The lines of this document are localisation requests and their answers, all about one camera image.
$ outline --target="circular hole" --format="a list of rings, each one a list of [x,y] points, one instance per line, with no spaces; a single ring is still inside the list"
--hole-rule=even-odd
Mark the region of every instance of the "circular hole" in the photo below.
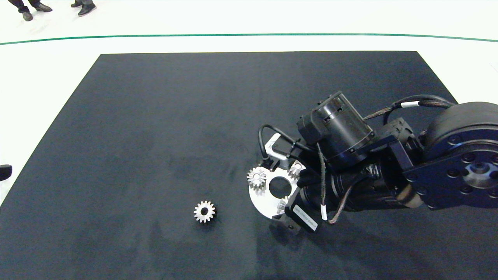
[[[270,193],[276,198],[284,198],[292,190],[289,181],[284,177],[275,177],[270,181],[268,186]]]
[[[490,166],[482,162],[476,162],[470,165],[470,170],[476,174],[484,174],[490,170]]]
[[[469,194],[472,192],[472,187],[470,186],[464,186],[460,189],[460,192],[463,194]]]
[[[478,189],[493,188],[498,184],[498,167],[490,163],[476,162],[465,167],[465,183]]]
[[[472,162],[474,159],[476,159],[476,155],[471,152],[462,156],[462,160],[466,163]]]
[[[450,176],[452,178],[458,177],[458,175],[460,175],[460,172],[458,170],[454,169],[454,168],[449,169],[447,171],[447,173],[448,173],[448,176]]]

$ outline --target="gear teeth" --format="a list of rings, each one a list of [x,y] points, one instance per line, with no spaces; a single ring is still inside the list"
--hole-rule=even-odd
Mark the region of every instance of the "gear teeth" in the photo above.
[[[206,208],[207,212],[205,214],[202,214],[202,210]],[[211,221],[215,217],[216,214],[216,208],[214,207],[214,204],[211,203],[211,201],[201,201],[201,203],[197,203],[197,207],[194,207],[194,218],[196,221],[199,221],[199,223],[207,223]]]
[[[282,198],[277,205],[277,214],[282,214],[285,211],[285,206],[289,202],[289,197],[286,195]]]
[[[263,167],[258,166],[251,169],[247,175],[249,187],[253,190],[261,190],[266,183],[266,173]]]
[[[289,176],[293,179],[298,179],[299,178],[299,173],[303,170],[305,170],[306,167],[299,161],[295,161],[294,164],[289,168],[289,171],[287,172]]]

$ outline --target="screw head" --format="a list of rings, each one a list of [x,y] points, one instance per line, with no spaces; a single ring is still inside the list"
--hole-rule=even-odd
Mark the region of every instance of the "screw head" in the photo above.
[[[490,198],[498,198],[498,189],[490,190],[488,192],[488,195]]]
[[[410,182],[414,182],[418,179],[418,176],[415,173],[410,173],[406,176],[406,179]]]
[[[420,195],[426,195],[427,194],[427,188],[425,188],[425,187],[419,187],[417,189],[417,193],[420,194]]]
[[[449,138],[448,138],[448,143],[450,143],[451,145],[455,145],[455,144],[458,144],[462,141],[462,138],[460,137],[460,135],[451,135]]]
[[[460,188],[460,192],[463,194],[469,194],[473,191],[474,189],[471,186],[463,186]]]
[[[458,175],[460,175],[460,171],[458,171],[454,168],[449,169],[446,173],[448,174],[449,177],[452,177],[452,178],[456,178],[456,177],[458,177]]]
[[[438,206],[439,206],[439,205],[438,205],[438,203],[437,203],[435,200],[429,200],[429,201],[427,202],[427,206],[428,206],[429,208],[434,209],[434,208],[438,208]]]
[[[476,159],[476,155],[475,155],[474,153],[471,153],[471,152],[466,153],[465,155],[463,155],[463,156],[462,156],[462,160],[463,160],[464,162],[467,162],[467,163],[468,163],[468,162],[472,162],[472,161],[474,161],[475,159]]]

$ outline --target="shoe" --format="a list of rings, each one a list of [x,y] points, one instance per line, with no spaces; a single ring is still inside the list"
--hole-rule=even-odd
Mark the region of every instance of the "shoe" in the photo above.
[[[28,12],[28,11],[23,12],[23,13],[22,13],[22,17],[23,17],[23,18],[24,18],[24,20],[26,20],[26,21],[31,21],[31,20],[33,20],[33,16],[32,16],[32,15],[31,15],[31,13],[30,13],[30,12]]]
[[[74,3],[71,4],[71,8],[78,8],[81,6],[83,6],[83,2],[74,1]]]
[[[81,8],[81,11],[78,13],[78,16],[84,16],[89,12],[95,10],[96,8],[97,6],[95,6],[95,4],[83,5],[83,8]]]
[[[44,5],[42,3],[40,3],[40,5],[38,5],[38,7],[36,7],[36,10],[37,11],[42,11],[42,12],[50,12],[52,11],[52,8],[47,6],[47,5]]]

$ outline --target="black cylindrical motor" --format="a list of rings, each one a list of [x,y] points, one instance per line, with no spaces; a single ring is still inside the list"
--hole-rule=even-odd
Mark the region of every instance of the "black cylindrical motor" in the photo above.
[[[365,159],[359,149],[374,137],[372,128],[341,91],[302,116],[297,126],[308,145],[320,145],[325,161],[336,171]]]

